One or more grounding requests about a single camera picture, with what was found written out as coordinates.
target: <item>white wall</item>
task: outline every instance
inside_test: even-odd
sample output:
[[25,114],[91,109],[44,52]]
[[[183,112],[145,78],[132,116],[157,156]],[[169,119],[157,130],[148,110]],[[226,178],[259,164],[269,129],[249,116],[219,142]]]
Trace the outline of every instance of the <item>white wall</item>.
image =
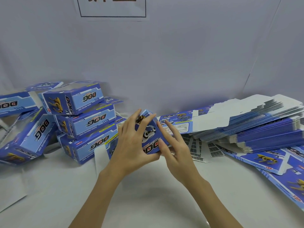
[[304,102],[304,0],[282,0],[245,95],[283,94]]
[[280,0],[150,0],[150,21],[87,22],[73,0],[0,0],[16,87],[96,79],[126,111],[187,110],[245,85]]

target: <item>paper sign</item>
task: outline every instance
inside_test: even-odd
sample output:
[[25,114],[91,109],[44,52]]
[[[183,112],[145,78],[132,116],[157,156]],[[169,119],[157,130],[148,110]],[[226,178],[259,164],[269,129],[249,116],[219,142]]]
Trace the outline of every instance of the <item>paper sign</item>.
[[146,0],[74,0],[82,18],[100,20],[146,20]]

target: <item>forearm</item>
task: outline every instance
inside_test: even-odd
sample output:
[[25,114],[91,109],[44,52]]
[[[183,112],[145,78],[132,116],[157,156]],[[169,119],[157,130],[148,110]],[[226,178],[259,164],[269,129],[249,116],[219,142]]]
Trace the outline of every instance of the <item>forearm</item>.
[[91,194],[69,228],[100,228],[111,198],[121,180],[122,176],[105,168],[99,174]]
[[186,187],[200,207],[211,228],[242,228],[240,223],[219,200],[210,183],[201,176]]

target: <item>hand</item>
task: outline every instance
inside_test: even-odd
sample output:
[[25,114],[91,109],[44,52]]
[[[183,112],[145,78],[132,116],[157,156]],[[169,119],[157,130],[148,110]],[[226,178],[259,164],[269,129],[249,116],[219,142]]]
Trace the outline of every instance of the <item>hand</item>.
[[138,109],[125,123],[118,128],[118,143],[107,166],[122,178],[142,166],[159,159],[161,153],[146,154],[142,150],[142,136],[147,125],[155,114],[143,119],[138,130],[135,130],[136,119],[141,109]]
[[160,124],[157,122],[157,126],[162,132],[165,139],[172,145],[171,148],[175,155],[171,154],[170,149],[165,144],[165,142],[161,139],[158,140],[159,149],[162,152],[162,155],[166,159],[166,163],[168,169],[170,170],[171,174],[185,187],[192,183],[192,181],[196,180],[197,177],[201,177],[199,172],[194,165],[192,160],[190,150],[186,143],[184,142],[181,134],[167,120],[165,121],[166,125],[169,129],[173,132],[174,137],[172,137]]

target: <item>left hand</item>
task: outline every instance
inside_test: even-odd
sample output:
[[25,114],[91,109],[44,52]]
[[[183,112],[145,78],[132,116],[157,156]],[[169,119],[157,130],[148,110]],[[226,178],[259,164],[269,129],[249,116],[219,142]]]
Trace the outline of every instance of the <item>left hand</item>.
[[159,159],[161,153],[146,154],[142,150],[142,136],[147,125],[156,114],[143,119],[138,130],[135,130],[136,119],[141,109],[138,109],[125,123],[118,128],[118,143],[113,156],[106,168],[122,178],[142,166]]

